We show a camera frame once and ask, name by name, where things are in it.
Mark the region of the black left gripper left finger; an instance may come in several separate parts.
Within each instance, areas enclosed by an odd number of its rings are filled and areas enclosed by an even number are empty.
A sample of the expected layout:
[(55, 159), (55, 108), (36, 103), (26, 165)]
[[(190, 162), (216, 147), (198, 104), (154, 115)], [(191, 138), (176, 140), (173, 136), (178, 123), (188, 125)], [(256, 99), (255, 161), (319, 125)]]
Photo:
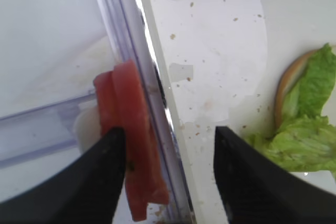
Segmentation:
[(125, 134), (115, 127), (52, 178), (2, 202), (1, 223), (112, 223), (125, 167)]

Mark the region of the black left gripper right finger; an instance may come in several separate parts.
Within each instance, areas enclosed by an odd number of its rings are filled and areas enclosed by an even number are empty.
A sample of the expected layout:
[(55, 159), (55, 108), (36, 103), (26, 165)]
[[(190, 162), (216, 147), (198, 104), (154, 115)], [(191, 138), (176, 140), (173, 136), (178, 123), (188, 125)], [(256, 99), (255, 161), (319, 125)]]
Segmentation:
[(280, 168), (226, 126), (215, 130), (213, 170), (229, 223), (335, 223), (335, 194)]

